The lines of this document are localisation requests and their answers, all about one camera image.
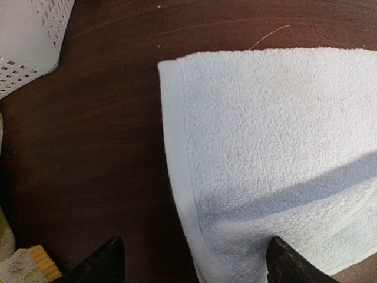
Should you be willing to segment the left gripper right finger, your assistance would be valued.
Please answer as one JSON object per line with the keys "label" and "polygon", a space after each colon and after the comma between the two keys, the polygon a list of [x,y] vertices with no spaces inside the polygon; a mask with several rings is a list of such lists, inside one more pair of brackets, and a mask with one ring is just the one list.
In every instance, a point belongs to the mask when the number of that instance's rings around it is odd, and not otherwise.
{"label": "left gripper right finger", "polygon": [[268,283],[337,283],[301,254],[296,252],[281,237],[271,238],[266,251]]}

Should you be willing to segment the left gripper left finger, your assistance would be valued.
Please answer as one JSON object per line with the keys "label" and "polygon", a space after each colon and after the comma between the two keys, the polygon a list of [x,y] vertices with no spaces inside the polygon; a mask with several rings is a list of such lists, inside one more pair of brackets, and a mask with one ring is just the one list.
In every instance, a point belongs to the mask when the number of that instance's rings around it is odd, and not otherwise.
{"label": "left gripper left finger", "polygon": [[122,238],[120,236],[110,238],[74,269],[53,282],[125,282],[125,249]]}

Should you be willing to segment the yellow green patterned towel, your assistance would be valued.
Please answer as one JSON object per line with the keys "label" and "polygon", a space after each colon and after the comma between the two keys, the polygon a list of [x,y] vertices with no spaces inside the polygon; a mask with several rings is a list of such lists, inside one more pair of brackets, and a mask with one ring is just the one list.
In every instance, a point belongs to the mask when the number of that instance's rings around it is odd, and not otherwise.
{"label": "yellow green patterned towel", "polygon": [[1,212],[1,283],[52,282],[62,276],[41,245],[16,249],[10,225]]}

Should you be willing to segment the light blue towel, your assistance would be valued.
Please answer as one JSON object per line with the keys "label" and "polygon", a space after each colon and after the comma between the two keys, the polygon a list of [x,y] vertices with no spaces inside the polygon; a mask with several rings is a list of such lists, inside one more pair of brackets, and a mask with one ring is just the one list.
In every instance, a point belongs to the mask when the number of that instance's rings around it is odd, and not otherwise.
{"label": "light blue towel", "polygon": [[266,282],[273,236],[329,275],[376,253],[376,52],[199,52],[158,72],[200,282]]}

